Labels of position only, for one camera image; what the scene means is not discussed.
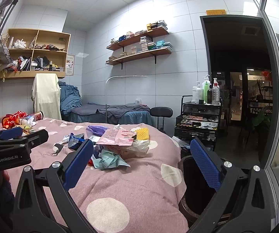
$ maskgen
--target pink snack bag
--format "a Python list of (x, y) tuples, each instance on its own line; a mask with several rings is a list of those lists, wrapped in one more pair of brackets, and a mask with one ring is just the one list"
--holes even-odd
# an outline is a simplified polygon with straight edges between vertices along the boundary
[(129, 130), (111, 130), (108, 129), (101, 136), (100, 140), (96, 144), (110, 144), (120, 146), (131, 146), (133, 138), (136, 135), (135, 132)]

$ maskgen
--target air vent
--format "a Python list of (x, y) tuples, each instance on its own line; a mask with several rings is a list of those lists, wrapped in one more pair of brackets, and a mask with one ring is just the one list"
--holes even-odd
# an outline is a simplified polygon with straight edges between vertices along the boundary
[(248, 35), (248, 36), (257, 36), (259, 31), (260, 31), (260, 27), (243, 26), (241, 34)]

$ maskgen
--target yellow mesh sponge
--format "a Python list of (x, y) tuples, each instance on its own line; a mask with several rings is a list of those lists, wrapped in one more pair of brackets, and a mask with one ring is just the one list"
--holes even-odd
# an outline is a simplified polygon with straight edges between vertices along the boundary
[(149, 139), (149, 129), (141, 128), (135, 131), (137, 133), (137, 140), (148, 140)]

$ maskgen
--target metal screw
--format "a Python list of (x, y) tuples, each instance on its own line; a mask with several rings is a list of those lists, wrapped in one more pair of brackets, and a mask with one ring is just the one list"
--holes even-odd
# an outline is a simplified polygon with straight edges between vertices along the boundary
[(25, 166), (25, 167), (24, 167), (24, 172), (29, 172), (30, 169), (31, 169), (31, 166)]
[(259, 172), (259, 171), (260, 171), (260, 167), (259, 167), (259, 166), (254, 166), (253, 169), (254, 169), (256, 172)]
[(229, 162), (229, 161), (225, 161), (224, 166), (227, 167), (227, 168), (230, 168), (230, 167), (232, 167), (232, 163)]
[(56, 162), (54, 162), (54, 163), (52, 164), (52, 167), (53, 167), (53, 168), (59, 168), (60, 165), (61, 165), (61, 163), (56, 161)]

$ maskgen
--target white cloth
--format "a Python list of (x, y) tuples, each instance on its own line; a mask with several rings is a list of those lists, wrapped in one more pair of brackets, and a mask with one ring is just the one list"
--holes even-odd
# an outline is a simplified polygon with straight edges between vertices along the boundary
[(60, 87), (56, 74), (36, 74), (32, 86), (34, 111), (42, 111), (44, 117), (61, 120)]

